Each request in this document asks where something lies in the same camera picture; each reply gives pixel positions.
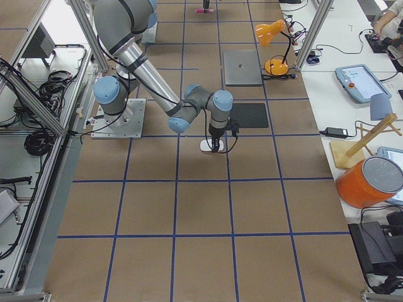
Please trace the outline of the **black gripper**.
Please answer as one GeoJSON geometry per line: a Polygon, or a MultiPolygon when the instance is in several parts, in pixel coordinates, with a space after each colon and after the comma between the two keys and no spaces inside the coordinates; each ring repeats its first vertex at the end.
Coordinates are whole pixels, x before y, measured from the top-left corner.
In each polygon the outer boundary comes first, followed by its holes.
{"type": "Polygon", "coordinates": [[[213,126],[212,124],[209,124],[208,126],[208,132],[211,136],[211,152],[212,153],[219,153],[222,150],[222,141],[221,137],[224,135],[226,129],[226,125],[222,127],[216,127],[213,126]]]}

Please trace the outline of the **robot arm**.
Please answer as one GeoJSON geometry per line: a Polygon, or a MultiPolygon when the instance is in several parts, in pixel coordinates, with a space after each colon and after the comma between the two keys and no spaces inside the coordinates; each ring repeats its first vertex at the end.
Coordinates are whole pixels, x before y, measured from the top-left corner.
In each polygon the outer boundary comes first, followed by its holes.
{"type": "Polygon", "coordinates": [[[103,46],[119,59],[123,69],[132,74],[168,115],[168,126],[183,133],[207,110],[210,138],[208,149],[218,153],[230,121],[233,96],[229,91],[211,92],[200,85],[186,88],[180,99],[137,45],[136,37],[157,22],[155,1],[97,1],[93,8],[94,25],[103,46]]]}

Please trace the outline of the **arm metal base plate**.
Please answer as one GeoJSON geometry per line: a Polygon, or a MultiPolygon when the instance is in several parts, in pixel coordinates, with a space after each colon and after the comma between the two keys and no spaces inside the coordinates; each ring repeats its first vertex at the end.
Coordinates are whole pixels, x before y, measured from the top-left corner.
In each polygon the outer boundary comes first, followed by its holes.
{"type": "Polygon", "coordinates": [[[146,99],[129,98],[121,116],[106,115],[99,105],[98,114],[103,117],[95,120],[91,137],[93,139],[140,139],[146,102],[146,99]]]}

